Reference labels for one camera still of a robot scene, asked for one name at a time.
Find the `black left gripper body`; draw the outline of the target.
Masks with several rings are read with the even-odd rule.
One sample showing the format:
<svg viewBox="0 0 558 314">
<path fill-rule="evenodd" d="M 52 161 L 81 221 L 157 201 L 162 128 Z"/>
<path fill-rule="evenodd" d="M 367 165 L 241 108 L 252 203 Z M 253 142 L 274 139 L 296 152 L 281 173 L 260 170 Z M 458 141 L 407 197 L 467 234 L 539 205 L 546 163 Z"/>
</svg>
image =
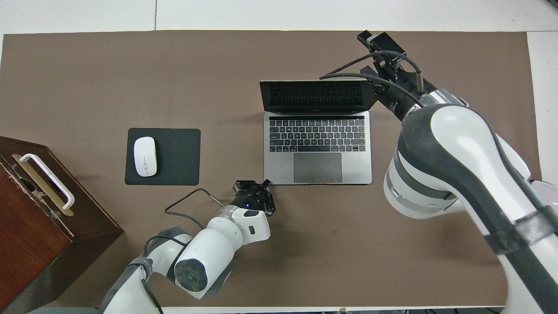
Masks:
<svg viewBox="0 0 558 314">
<path fill-rule="evenodd" d="M 274 199 L 257 199 L 257 188 L 242 190 L 235 193 L 235 198 L 230 205 L 239 208 L 262 211 L 266 216 L 272 216 L 276 211 Z"/>
</svg>

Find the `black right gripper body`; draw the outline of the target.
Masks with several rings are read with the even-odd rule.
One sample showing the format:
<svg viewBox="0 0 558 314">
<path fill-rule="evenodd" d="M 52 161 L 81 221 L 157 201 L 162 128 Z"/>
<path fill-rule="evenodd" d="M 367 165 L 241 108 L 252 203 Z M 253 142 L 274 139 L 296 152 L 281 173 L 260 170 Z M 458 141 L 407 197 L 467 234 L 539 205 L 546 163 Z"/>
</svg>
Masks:
<svg viewBox="0 0 558 314">
<path fill-rule="evenodd" d="M 407 113 L 416 105 L 411 97 L 402 92 L 402 88 L 411 93 L 415 98 L 421 98 L 424 94 L 432 92 L 436 89 L 434 84 L 428 80 L 424 80 L 424 91 L 422 93 L 416 91 L 416 75 L 414 73 L 399 72 L 397 77 L 389 78 L 380 73 L 379 78 L 389 80 L 397 84 L 400 88 L 389 87 L 383 85 L 379 87 L 378 83 L 374 84 L 374 94 L 379 102 L 382 103 L 389 111 L 391 111 L 399 120 L 403 120 Z"/>
</svg>

